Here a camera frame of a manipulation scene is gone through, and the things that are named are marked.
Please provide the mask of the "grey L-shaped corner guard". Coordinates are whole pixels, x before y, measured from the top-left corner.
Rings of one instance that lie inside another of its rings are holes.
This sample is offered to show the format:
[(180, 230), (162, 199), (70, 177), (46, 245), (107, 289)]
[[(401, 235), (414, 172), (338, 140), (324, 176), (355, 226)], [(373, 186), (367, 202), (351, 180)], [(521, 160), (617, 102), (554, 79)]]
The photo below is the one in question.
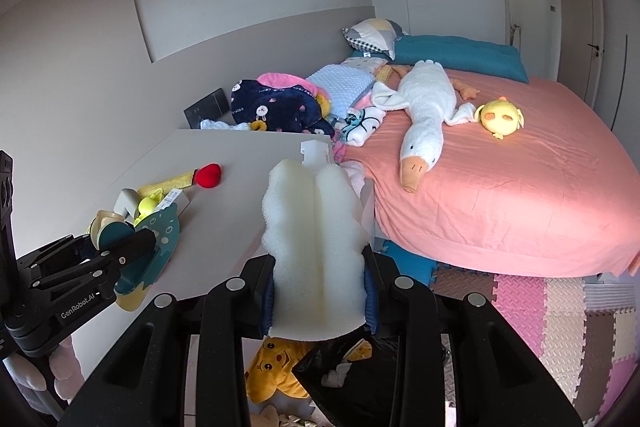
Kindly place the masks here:
[(141, 197), (137, 191), (132, 188), (123, 188), (116, 198), (113, 211), (123, 218), (134, 219), (138, 215), (140, 202)]

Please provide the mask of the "white thermometer box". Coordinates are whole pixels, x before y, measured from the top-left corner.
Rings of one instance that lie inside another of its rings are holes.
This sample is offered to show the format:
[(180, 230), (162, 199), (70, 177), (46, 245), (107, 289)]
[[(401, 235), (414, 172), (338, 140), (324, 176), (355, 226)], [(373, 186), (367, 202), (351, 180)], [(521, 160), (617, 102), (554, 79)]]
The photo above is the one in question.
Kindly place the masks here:
[(186, 196), (183, 190), (180, 188), (173, 188), (170, 190), (164, 198), (155, 206), (155, 211), (164, 210), (169, 208), (171, 205), (176, 206), (176, 215), (180, 216), (183, 213), (183, 210), (186, 209), (190, 204), (190, 199)]

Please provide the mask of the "red heart toy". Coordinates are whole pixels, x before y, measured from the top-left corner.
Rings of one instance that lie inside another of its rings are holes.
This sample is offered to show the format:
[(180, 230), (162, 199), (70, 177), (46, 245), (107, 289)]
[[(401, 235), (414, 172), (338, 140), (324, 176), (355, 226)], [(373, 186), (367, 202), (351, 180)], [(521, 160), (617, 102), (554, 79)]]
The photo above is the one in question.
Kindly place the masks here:
[(221, 180), (221, 167), (218, 164), (206, 165), (194, 172), (193, 183), (203, 188), (214, 188)]

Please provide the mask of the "black trash bag bin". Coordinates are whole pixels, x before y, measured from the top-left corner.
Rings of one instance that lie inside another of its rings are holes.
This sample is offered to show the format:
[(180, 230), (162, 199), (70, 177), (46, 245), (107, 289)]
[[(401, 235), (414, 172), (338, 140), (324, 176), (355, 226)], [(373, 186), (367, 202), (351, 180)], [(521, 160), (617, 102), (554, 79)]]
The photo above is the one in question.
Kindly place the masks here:
[(293, 374), (334, 426), (388, 426), (392, 418), (398, 339), (360, 327), (320, 341)]

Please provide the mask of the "yellow green frog toy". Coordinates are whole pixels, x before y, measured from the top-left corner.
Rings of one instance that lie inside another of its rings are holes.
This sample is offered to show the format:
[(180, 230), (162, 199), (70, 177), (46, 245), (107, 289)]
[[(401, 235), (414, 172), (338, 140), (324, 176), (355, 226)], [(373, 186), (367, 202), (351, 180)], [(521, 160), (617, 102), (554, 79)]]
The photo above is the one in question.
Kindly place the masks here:
[(142, 197), (138, 205), (136, 217), (134, 218), (134, 225), (137, 225), (143, 219), (145, 219), (149, 215), (152, 215), (156, 207), (160, 205), (160, 202), (163, 199), (164, 192), (161, 188), (158, 188), (157, 190)]

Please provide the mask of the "colourful foam floor mats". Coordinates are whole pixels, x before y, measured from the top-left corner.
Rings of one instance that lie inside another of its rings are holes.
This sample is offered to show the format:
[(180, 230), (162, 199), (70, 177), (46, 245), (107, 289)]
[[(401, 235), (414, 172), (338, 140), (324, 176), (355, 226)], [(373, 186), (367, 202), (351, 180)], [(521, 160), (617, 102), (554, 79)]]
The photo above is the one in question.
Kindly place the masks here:
[(480, 293), (527, 343), (586, 426), (611, 410), (639, 362), (639, 285), (613, 275), (541, 279), (445, 265), (379, 239), (399, 271), (434, 293)]

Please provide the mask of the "pink bed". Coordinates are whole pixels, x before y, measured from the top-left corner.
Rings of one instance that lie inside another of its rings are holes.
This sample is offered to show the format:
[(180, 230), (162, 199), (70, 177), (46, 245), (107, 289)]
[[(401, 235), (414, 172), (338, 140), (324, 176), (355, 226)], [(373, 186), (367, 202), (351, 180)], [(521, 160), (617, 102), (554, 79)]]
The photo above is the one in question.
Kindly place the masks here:
[(486, 103), (504, 96), (525, 124), (503, 139), (476, 122), (446, 127), (437, 165), (414, 192), (399, 182), (410, 126), (390, 112), (346, 156), (373, 182), (381, 233), (410, 253), (526, 277), (622, 273), (639, 260), (639, 173), (616, 136), (561, 83), (475, 72)]

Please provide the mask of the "navy cartoon pajama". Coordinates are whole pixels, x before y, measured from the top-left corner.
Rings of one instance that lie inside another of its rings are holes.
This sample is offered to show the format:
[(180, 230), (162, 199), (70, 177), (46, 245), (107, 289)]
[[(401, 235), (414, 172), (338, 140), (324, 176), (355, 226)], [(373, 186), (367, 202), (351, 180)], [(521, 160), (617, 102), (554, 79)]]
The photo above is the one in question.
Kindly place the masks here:
[(310, 133), (334, 137), (319, 102), (302, 86), (273, 88), (243, 79), (230, 92), (230, 108), (237, 124), (255, 131)]

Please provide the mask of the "pink garment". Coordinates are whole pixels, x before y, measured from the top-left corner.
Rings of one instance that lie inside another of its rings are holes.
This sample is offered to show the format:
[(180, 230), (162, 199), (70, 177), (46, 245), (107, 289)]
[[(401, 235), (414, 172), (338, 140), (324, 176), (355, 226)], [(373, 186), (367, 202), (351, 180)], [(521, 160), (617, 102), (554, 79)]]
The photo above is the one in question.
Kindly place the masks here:
[(262, 86), (272, 89), (283, 90), (299, 88), (306, 91), (313, 98), (318, 98), (318, 96), (329, 98), (326, 90), (318, 87), (313, 82), (294, 75), (283, 74), (283, 72), (265, 72), (265, 74), (258, 76), (256, 81)]

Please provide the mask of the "pink fluffy cloth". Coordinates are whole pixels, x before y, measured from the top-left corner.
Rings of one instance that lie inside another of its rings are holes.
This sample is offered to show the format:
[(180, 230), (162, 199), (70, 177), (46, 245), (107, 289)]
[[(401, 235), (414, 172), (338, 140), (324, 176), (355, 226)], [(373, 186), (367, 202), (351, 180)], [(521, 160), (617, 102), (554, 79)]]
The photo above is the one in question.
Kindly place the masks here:
[(346, 160), (341, 163), (341, 168), (349, 177), (350, 185), (357, 196), (361, 195), (364, 184), (366, 184), (366, 172), (363, 165), (356, 160)]

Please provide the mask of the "white cartoon print cloth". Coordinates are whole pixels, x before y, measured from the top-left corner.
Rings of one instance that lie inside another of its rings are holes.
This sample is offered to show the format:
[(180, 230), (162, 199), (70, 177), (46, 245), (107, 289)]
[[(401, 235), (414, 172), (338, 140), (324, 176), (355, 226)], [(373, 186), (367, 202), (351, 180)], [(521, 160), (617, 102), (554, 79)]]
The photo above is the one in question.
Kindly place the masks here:
[(375, 106), (351, 109), (341, 127), (341, 140), (348, 146), (363, 146), (381, 127), (386, 113)]

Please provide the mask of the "light blue blanket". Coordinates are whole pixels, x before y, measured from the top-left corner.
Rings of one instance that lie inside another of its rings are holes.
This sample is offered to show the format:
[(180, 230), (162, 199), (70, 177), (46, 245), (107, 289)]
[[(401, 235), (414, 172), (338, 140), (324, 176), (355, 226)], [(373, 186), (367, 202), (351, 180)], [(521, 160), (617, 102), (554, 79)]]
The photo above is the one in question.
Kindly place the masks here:
[(307, 80), (326, 91), (330, 102), (330, 114), (341, 119), (344, 119), (348, 110), (370, 91), (375, 82), (370, 72), (342, 64), (323, 66)]

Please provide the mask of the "white goose plush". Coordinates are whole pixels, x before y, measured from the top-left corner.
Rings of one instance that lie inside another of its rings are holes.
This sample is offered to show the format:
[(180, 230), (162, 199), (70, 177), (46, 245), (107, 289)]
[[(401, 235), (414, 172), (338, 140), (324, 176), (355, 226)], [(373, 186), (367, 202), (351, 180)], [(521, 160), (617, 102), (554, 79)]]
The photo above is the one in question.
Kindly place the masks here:
[(415, 192), (425, 173), (435, 167), (444, 148), (442, 127), (465, 124), (474, 119), (478, 90), (451, 78), (432, 60), (419, 61), (392, 89), (375, 83), (371, 101), (384, 112), (402, 110), (411, 119), (399, 153), (402, 188)]

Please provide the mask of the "checkered patchwork pillow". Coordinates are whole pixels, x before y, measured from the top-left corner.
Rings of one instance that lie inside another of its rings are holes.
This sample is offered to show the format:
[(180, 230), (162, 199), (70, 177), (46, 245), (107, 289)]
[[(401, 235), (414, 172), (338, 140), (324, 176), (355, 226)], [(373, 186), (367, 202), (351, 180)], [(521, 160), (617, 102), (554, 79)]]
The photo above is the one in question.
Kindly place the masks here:
[(368, 18), (352, 27), (343, 28), (342, 35), (356, 51), (384, 54), (393, 60), (396, 43), (407, 33), (393, 20)]

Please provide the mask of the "black wall socket panel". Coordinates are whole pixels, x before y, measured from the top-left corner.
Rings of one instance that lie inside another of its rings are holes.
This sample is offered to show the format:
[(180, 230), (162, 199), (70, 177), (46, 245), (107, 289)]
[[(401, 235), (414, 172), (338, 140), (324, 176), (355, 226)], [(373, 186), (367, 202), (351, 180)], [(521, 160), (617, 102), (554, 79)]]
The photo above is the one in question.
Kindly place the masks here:
[(219, 120), (229, 112), (230, 104), (227, 95), (224, 90), (218, 88), (187, 107), (183, 114), (191, 129), (200, 129), (202, 121)]

